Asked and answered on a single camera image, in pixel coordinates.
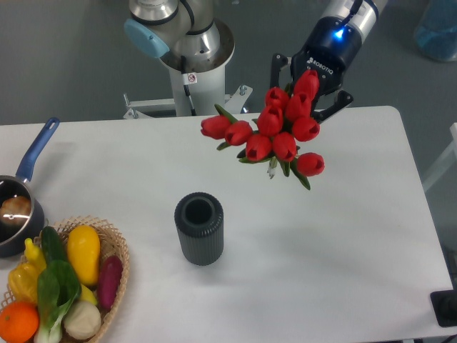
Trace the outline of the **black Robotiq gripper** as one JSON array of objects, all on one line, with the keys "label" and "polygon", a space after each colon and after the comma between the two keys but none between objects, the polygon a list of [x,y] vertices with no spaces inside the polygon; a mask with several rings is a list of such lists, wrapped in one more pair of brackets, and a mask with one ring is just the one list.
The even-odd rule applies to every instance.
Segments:
[{"label": "black Robotiq gripper", "polygon": [[[343,77],[361,48],[359,32],[345,25],[342,19],[326,16],[319,19],[301,50],[292,58],[280,53],[273,54],[269,88],[279,87],[281,71],[291,65],[291,77],[296,84],[308,70],[318,74],[319,96],[334,93],[341,88]],[[311,118],[321,124],[353,102],[353,96],[345,90],[336,92],[333,104],[327,109],[315,110]]]}]

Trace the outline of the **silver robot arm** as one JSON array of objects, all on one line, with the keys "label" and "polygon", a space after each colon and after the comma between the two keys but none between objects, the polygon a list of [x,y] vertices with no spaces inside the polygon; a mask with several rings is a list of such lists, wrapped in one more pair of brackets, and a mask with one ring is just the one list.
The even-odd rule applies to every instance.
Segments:
[{"label": "silver robot arm", "polygon": [[[316,71],[317,95],[336,98],[312,117],[323,122],[347,107],[353,97],[341,90],[344,74],[385,6],[385,1],[331,1],[297,53],[273,55],[270,85],[279,85],[285,68],[292,89],[305,71]],[[231,114],[242,111],[252,89],[241,85],[233,95],[225,92],[225,67],[235,44],[227,25],[214,18],[212,1],[130,1],[129,10],[124,31],[138,50],[169,70],[177,116],[214,114],[216,104]]]}]

